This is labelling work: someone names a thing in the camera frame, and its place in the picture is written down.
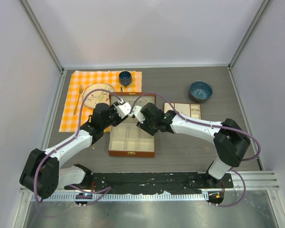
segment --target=gold fork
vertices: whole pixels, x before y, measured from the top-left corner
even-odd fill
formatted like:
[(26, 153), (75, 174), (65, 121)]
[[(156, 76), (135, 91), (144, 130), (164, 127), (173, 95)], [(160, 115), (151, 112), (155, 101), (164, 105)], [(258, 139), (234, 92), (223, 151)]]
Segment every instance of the gold fork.
[(75, 115), (76, 112), (77, 112), (77, 106), (78, 106), (79, 98), (80, 98), (80, 95), (83, 93), (83, 91), (84, 91), (84, 88), (83, 88), (82, 85), (80, 85), (80, 86), (79, 86), (79, 96), (78, 96), (77, 104), (76, 104), (76, 106), (75, 106), (74, 115)]

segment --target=open wooden box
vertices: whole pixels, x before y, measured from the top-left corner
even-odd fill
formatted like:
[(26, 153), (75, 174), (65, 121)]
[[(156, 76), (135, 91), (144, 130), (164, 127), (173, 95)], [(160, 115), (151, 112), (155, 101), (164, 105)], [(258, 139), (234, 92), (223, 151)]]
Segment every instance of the open wooden box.
[[(143, 93), (116, 93), (125, 102), (132, 106), (135, 99)], [(141, 107), (151, 102), (155, 104), (155, 95), (141, 97), (135, 105)], [(115, 96), (110, 96), (110, 103), (117, 101)], [(155, 136), (151, 136), (136, 126), (137, 119), (128, 117), (116, 127), (111, 128), (109, 155), (128, 157), (155, 157)]]

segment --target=wood grain surface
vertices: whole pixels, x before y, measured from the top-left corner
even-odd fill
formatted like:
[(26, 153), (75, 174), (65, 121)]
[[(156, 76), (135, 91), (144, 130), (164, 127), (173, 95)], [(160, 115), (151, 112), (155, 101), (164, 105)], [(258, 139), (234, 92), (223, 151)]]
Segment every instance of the wood grain surface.
[[(213, 96), (206, 103), (201, 104), (202, 119), (224, 121), (226, 118), (231, 118), (246, 130), (227, 67), (165, 67), (131, 70), (142, 71), (143, 92), (157, 92), (176, 103), (192, 103), (188, 98), (188, 89), (192, 82), (202, 80), (210, 83)], [(73, 72), (68, 70), (66, 74), (49, 146), (72, 135), (72, 133), (59, 133), (58, 130)], [(162, 109), (163, 100), (158, 97), (156, 105)], [(79, 152), (68, 160), (63, 168), (80, 163), (92, 172), (206, 171), (217, 157), (215, 147), (207, 141), (183, 134), (161, 132), (156, 134), (155, 158), (110, 157), (108, 155), (109, 136), (110, 133), (104, 133), (96, 144)], [(250, 146), (246, 157), (253, 155), (254, 152)], [(242, 162), (236, 170), (259, 171), (259, 167), (257, 161), (253, 160)]]

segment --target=checkered napkin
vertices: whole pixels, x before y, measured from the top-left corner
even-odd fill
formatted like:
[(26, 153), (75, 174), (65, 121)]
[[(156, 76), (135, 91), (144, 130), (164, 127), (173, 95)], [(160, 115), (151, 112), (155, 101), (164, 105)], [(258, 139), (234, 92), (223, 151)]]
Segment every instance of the checkered napkin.
[[(83, 94), (80, 95), (77, 112), (74, 115), (74, 109), (79, 96), (79, 87), (83, 85), (84, 91), (92, 84), (107, 83), (114, 88), (115, 92), (120, 92), (120, 83), (118, 75), (121, 71), (75, 71), (71, 76), (70, 85), (66, 96), (65, 108), (63, 110), (59, 132), (75, 132), (78, 126), (79, 110), (83, 100)], [(131, 71), (132, 83), (124, 87), (124, 92), (141, 92), (142, 91), (142, 73)], [(84, 105), (81, 116), (81, 125), (88, 120), (93, 109)]]

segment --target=white wall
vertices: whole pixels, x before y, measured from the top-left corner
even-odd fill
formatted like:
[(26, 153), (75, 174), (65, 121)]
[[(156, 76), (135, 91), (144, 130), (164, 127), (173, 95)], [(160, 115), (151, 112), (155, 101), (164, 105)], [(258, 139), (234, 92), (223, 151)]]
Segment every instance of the white wall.
[(274, 0), (239, 57), (234, 74), (261, 160), (285, 197), (285, 0)]
[(17, 0), (0, 0), (0, 228), (13, 219), (19, 178), (40, 146), (59, 72)]
[(262, 0), (28, 0), (64, 67), (228, 64)]

